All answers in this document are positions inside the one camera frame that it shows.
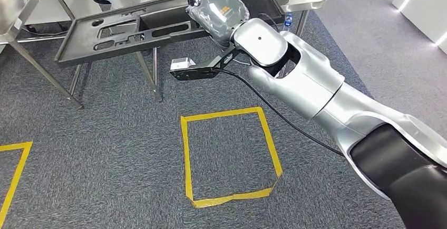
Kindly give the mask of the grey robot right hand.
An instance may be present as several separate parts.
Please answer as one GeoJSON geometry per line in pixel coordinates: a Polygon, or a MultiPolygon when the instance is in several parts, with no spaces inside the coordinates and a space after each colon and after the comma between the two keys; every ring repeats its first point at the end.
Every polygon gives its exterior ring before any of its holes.
{"type": "Polygon", "coordinates": [[[229,48],[234,30],[250,19],[249,10],[241,0],[188,0],[186,13],[222,49],[229,48]]]}

